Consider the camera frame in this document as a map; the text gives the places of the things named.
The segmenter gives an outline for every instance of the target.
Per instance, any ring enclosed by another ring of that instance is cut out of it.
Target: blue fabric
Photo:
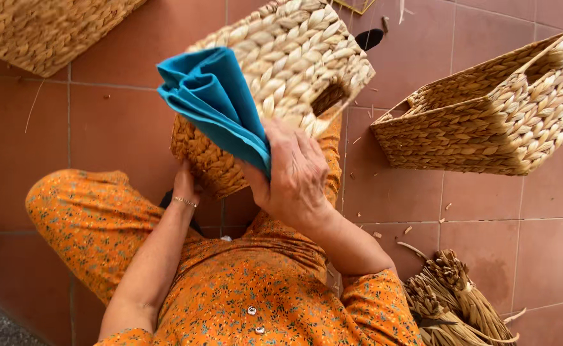
[[[213,143],[270,178],[269,141],[232,50],[185,53],[157,65],[158,93]]]

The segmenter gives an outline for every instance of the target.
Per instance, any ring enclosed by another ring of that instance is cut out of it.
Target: woven basket
[[[272,1],[187,51],[217,46],[234,51],[261,118],[282,119],[313,138],[375,75],[366,53],[324,0]],[[171,151],[191,162],[196,179],[216,198],[248,185],[233,156],[179,114]]]
[[[371,130],[395,168],[524,176],[563,144],[563,33],[427,84],[392,111]]]
[[[0,59],[49,77],[146,0],[0,0]]]

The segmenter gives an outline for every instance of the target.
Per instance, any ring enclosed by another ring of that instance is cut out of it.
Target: orange floral blouse
[[[339,188],[339,126],[320,139],[331,203]],[[41,179],[26,208],[105,304],[164,212],[124,173],[74,169]],[[262,211],[240,239],[205,239],[189,230],[155,333],[127,329],[97,345],[422,345],[393,272],[344,278],[340,299],[326,275],[324,250]]]

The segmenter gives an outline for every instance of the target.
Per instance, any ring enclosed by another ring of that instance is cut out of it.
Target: woman's right hand
[[[314,139],[276,119],[262,120],[271,146],[271,181],[242,162],[254,201],[273,218],[304,233],[336,213],[324,196],[328,164]]]

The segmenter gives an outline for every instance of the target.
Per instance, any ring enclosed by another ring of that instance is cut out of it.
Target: bundle of dried reeds
[[[427,346],[516,345],[497,312],[467,276],[469,269],[452,250],[436,253],[422,272],[405,284],[410,310],[417,319],[435,320],[435,325],[419,321],[420,334]],[[437,321],[456,322],[455,325]]]

